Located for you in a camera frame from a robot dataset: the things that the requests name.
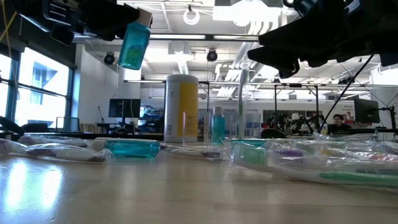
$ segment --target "computer monitor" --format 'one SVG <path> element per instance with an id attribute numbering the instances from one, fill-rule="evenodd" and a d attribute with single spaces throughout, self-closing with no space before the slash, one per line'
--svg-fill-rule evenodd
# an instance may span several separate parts
<path id="1" fill-rule="evenodd" d="M 380 123 L 379 103 L 372 100 L 354 99 L 355 121 Z"/>
<path id="2" fill-rule="evenodd" d="M 109 117 L 110 118 L 139 118 L 141 106 L 140 99 L 110 99 Z"/>

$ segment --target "wooden table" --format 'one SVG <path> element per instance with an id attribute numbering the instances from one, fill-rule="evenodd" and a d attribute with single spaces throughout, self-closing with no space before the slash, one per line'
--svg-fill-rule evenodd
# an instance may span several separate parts
<path id="1" fill-rule="evenodd" d="M 397 223 L 398 193 L 289 182 L 161 152 L 87 164 L 0 156 L 0 223 Z"/>

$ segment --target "small teal bottle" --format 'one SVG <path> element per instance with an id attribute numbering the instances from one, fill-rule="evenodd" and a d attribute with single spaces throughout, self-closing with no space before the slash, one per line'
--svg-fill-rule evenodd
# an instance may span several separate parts
<path id="1" fill-rule="evenodd" d="M 116 157 L 154 158 L 160 151 L 160 142 L 143 139 L 96 138 L 93 149 L 109 149 Z"/>
<path id="2" fill-rule="evenodd" d="M 213 109 L 213 119 L 211 120 L 211 143 L 222 144 L 225 140 L 225 118 L 223 108 L 215 106 Z"/>
<path id="3" fill-rule="evenodd" d="M 132 22 L 127 26 L 119 56 L 123 68 L 139 70 L 149 44 L 150 30 L 147 26 Z"/>

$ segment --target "yellow label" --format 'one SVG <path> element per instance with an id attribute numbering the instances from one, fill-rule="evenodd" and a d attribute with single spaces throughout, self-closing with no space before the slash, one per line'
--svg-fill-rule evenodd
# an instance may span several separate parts
<path id="1" fill-rule="evenodd" d="M 183 136 L 183 113 L 185 112 L 186 136 L 198 136 L 198 86 L 194 83 L 180 84 L 180 110 L 178 112 L 178 135 Z"/>

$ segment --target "desk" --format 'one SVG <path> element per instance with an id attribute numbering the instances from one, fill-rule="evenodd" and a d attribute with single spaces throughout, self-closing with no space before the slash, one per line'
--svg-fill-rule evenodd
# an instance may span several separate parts
<path id="1" fill-rule="evenodd" d="M 0 223 L 396 223 L 398 194 L 288 182 L 160 152 L 112 164 L 0 156 Z"/>

